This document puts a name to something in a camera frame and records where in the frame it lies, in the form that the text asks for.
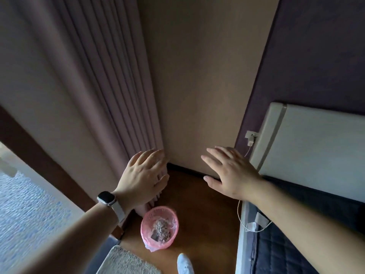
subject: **pink trash bin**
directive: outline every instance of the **pink trash bin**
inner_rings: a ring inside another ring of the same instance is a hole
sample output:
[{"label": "pink trash bin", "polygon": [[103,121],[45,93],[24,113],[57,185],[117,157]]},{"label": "pink trash bin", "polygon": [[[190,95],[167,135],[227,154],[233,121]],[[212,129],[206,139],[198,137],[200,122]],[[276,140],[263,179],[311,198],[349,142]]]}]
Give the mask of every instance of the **pink trash bin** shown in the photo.
[{"label": "pink trash bin", "polygon": [[[155,241],[151,238],[153,233],[153,225],[159,219],[164,219],[168,222],[168,228],[170,230],[171,238],[169,241],[161,243]],[[170,247],[176,238],[177,231],[179,230],[179,221],[177,219],[176,213],[166,206],[154,207],[143,217],[142,223],[140,225],[140,234],[142,236],[144,245],[148,250],[154,252],[160,249],[166,249]]]}]

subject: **smartwatch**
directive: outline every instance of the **smartwatch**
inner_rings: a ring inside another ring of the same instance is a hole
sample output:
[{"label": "smartwatch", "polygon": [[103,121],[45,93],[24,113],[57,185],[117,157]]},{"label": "smartwatch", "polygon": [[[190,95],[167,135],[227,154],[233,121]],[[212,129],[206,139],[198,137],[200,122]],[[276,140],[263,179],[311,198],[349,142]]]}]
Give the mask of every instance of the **smartwatch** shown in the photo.
[{"label": "smartwatch", "polygon": [[103,203],[108,207],[111,207],[115,212],[116,216],[118,217],[119,223],[124,219],[125,213],[121,208],[121,205],[118,203],[114,194],[108,191],[103,191],[98,195],[98,202]]}]

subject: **quilted fabric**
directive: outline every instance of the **quilted fabric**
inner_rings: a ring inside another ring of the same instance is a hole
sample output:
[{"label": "quilted fabric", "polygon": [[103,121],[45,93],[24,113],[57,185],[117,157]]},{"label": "quilted fabric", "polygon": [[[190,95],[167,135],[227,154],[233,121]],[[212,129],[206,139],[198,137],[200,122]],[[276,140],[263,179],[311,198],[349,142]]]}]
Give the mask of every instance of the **quilted fabric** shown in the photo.
[{"label": "quilted fabric", "polygon": [[[358,217],[359,212],[363,210],[363,203],[270,177],[266,179],[323,214],[358,230]],[[256,234],[254,247],[252,263],[254,274],[318,273],[273,223]]]}]

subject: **purple wall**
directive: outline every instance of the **purple wall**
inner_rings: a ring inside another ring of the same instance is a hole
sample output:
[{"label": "purple wall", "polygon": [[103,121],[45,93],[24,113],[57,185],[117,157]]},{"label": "purple wall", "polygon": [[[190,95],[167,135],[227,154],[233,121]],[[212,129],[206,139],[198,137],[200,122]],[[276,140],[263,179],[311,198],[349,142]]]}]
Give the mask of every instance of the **purple wall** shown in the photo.
[{"label": "purple wall", "polygon": [[281,0],[236,148],[269,104],[365,114],[365,0]]}]

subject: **watch face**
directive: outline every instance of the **watch face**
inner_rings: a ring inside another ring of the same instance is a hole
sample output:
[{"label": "watch face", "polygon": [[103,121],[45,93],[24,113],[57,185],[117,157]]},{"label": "watch face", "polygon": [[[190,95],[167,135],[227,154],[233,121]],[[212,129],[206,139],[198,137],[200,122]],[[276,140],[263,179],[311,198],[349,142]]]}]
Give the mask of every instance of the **watch face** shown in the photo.
[{"label": "watch face", "polygon": [[103,191],[98,195],[98,200],[102,201],[103,203],[109,204],[113,202],[115,199],[114,195],[110,192]]}]

